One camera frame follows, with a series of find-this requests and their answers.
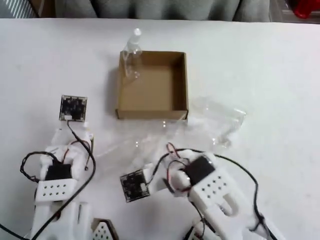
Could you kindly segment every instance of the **red object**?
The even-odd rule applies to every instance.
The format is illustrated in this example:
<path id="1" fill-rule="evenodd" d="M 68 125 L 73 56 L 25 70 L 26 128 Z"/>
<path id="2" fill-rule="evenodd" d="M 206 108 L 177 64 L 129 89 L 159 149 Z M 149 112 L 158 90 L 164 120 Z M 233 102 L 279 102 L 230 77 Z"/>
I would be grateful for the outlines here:
<path id="1" fill-rule="evenodd" d="M 300 0 L 294 14 L 301 19 L 307 19 L 312 11 L 320 9 L 320 0 Z"/>

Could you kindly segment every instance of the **clear plastic bottle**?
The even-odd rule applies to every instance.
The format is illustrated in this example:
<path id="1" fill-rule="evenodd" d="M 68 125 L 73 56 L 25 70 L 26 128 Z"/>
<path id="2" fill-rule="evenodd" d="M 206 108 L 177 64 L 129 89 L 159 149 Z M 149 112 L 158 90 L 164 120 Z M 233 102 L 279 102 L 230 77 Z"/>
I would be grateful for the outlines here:
<path id="1" fill-rule="evenodd" d="M 140 77 L 140 66 L 142 64 L 142 50 L 139 46 L 140 37 L 141 30 L 136 28 L 122 51 L 125 75 L 132 80 Z"/>

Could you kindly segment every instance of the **cardboard box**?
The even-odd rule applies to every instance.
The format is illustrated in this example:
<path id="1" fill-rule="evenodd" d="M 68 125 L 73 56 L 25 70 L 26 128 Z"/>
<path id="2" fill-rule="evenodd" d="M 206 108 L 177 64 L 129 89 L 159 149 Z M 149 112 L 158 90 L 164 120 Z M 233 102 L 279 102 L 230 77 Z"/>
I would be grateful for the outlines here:
<path id="1" fill-rule="evenodd" d="M 118 119 L 187 119 L 187 62 L 184 52 L 143 51 L 140 77 L 126 77 L 120 54 Z"/>

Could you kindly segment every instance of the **red wire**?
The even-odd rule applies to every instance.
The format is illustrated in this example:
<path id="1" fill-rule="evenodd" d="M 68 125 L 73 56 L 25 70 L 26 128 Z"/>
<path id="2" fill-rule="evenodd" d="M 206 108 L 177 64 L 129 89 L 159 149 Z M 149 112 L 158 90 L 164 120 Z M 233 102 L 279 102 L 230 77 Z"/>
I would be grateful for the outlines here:
<path id="1" fill-rule="evenodd" d="M 175 147 L 171 142 L 168 142 L 168 143 L 166 144 L 166 149 L 167 149 L 167 151 L 168 151 L 169 154 L 174 153 L 179 159 L 181 159 L 181 157 L 180 157 L 180 155 L 179 155 L 176 147 Z"/>
<path id="2" fill-rule="evenodd" d="M 180 163 L 180 164 L 182 164 L 183 166 L 186 167 L 186 165 L 185 165 L 182 161 L 179 161 L 179 160 L 172 160 L 172 161 L 169 163 L 168 167 L 166 168 L 166 181 L 168 182 L 168 184 L 169 184 L 169 186 L 170 186 L 171 188 L 172 188 L 172 186 L 171 186 L 171 184 L 170 184 L 170 182 L 169 182 L 169 178 L 170 178 L 169 171 L 170 171 L 170 166 L 171 166 L 171 164 L 174 163 L 174 162 Z M 178 191 L 184 193 L 184 192 L 187 192 L 187 191 L 189 191 L 189 190 L 190 190 L 190 187 L 186 187 L 185 189 L 178 190 Z"/>
<path id="3" fill-rule="evenodd" d="M 84 143 L 88 144 L 88 147 L 90 148 L 90 144 L 89 144 L 87 141 L 85 141 L 85 140 L 82 140 L 82 141 L 83 141 Z M 79 143 L 79 141 L 78 141 L 78 140 L 73 141 L 73 142 L 69 143 L 69 145 L 72 145 L 72 144 L 75 144 L 75 143 Z M 64 155 L 63 155 L 62 163 L 65 162 L 65 158 L 66 158 L 68 152 L 69 152 L 69 148 L 65 151 L 65 153 L 64 153 Z"/>

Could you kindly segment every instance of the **white table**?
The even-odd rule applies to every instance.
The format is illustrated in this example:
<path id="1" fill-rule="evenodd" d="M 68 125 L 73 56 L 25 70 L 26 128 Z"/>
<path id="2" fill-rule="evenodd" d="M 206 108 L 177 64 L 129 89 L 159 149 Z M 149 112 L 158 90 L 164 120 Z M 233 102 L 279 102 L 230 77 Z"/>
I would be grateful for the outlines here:
<path id="1" fill-rule="evenodd" d="M 58 125 L 62 94 L 87 96 L 97 176 L 82 197 L 122 240 L 181 239 L 197 215 L 166 191 L 128 204 L 121 160 L 106 158 L 114 122 L 119 52 L 133 28 L 144 50 L 187 53 L 190 99 L 212 96 L 248 116 L 225 155 L 258 179 L 258 205 L 288 240 L 320 239 L 320 26 L 112 19 L 0 20 L 0 223 L 23 234 L 35 185 L 22 158 L 43 150 Z M 27 170 L 39 172 L 38 160 Z M 253 183 L 227 165 L 251 199 Z M 0 231 L 0 239 L 14 239 Z"/>

